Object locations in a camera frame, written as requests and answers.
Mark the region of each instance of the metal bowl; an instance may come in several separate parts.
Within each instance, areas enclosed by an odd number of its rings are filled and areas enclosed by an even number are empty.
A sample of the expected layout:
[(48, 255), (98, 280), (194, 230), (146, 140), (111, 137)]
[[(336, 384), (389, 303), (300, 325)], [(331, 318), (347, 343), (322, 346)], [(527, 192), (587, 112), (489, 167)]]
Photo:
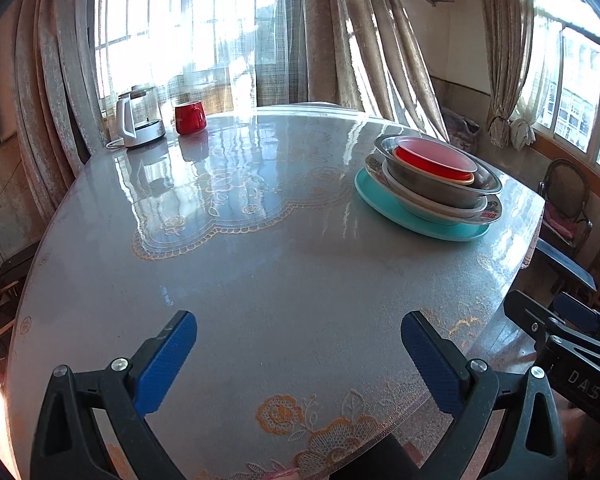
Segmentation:
[[(408, 134), (413, 133), (415, 136), (420, 135), (416, 130), (408, 130), (408, 132)], [(396, 137), (399, 136), (391, 134), (378, 137), (375, 141), (376, 148), (386, 158), (391, 176), (413, 192), (450, 207), (471, 209), (478, 205), (481, 197), (497, 194), (502, 190), (500, 179), (486, 166), (485, 162), (470, 153), (462, 152), (462, 150), (458, 151), (464, 153), (478, 166), (478, 170), (474, 173), (474, 183), (470, 186), (453, 184), (419, 168), (410, 166), (394, 156), (394, 149), (397, 146)], [(446, 144), (441, 140), (431, 140)]]

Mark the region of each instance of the kettle handle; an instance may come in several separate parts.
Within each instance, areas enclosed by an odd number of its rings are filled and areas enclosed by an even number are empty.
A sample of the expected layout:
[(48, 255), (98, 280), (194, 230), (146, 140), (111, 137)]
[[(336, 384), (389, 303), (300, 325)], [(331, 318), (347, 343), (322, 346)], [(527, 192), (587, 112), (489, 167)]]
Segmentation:
[(116, 104), (116, 122), (118, 133), (121, 137), (136, 138), (136, 129), (134, 128), (134, 117), (131, 113), (131, 99), (129, 96), (118, 100)]

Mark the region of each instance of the blue gripper pad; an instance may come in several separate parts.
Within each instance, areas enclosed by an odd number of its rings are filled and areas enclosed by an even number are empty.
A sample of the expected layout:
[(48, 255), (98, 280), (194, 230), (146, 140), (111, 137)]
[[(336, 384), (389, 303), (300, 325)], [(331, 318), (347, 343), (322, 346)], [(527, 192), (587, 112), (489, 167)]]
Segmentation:
[(196, 317), (187, 312), (164, 338), (162, 346), (136, 381), (134, 407), (141, 417), (160, 408), (162, 400), (191, 352), (197, 334)]
[[(430, 328), (428, 333), (424, 323)], [(410, 312), (402, 318), (400, 335), (438, 409), (458, 418), (464, 410), (462, 380), (436, 343), (451, 344), (464, 360), (462, 352), (451, 341), (443, 340), (420, 312)]]
[(583, 332), (595, 333), (598, 330), (598, 314), (564, 292), (554, 298), (554, 310)]

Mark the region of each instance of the electric kettle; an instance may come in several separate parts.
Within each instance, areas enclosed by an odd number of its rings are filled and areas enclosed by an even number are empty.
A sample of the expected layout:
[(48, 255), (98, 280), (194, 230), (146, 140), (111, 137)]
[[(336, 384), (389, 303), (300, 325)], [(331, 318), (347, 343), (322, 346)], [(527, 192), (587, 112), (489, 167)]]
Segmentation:
[(164, 124), (155, 87), (133, 86), (118, 96), (116, 122), (126, 148), (136, 148), (160, 139)]

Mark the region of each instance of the pink cushion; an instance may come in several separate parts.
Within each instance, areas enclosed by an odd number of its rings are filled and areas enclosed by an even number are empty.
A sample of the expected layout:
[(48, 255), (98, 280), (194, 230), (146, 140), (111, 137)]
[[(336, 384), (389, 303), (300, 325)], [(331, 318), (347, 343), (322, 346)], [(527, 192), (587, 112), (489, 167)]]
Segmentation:
[(544, 205), (544, 220), (567, 240), (573, 240), (578, 225), (565, 218), (551, 203)]

